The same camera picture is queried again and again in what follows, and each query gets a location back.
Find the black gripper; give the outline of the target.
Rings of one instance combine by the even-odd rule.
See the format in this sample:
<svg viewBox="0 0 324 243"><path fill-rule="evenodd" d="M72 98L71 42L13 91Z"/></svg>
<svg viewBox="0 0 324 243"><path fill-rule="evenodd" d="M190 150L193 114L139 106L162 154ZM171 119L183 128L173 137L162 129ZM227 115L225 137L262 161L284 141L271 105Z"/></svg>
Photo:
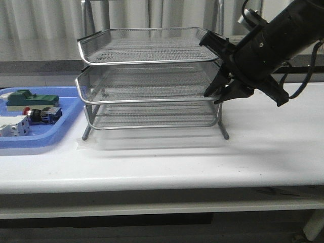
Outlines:
<svg viewBox="0 0 324 243"><path fill-rule="evenodd" d="M248 98L255 89L274 100L277 106L289 101L288 93L271 76L280 68L283 59L276 56L260 27L253 29L237 45L212 31L208 31L199 44L222 60L218 73L204 93L204 97L218 97L214 104Z"/></svg>

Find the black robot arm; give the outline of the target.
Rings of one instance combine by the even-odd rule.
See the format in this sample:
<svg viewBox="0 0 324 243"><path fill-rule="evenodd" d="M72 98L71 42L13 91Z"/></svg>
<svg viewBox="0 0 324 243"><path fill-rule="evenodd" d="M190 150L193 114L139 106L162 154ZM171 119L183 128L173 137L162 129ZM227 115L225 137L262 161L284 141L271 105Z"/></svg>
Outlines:
<svg viewBox="0 0 324 243"><path fill-rule="evenodd" d="M282 106L305 89L314 71L316 55L323 45L323 1L292 1L272 21L267 22L253 10L242 9L243 22L250 32L237 44L208 31L201 46L222 60L222 65L205 90L215 94L216 103L247 98L258 89ZM315 44L307 75L298 90L289 95L283 88L286 77L277 82L271 75Z"/></svg>

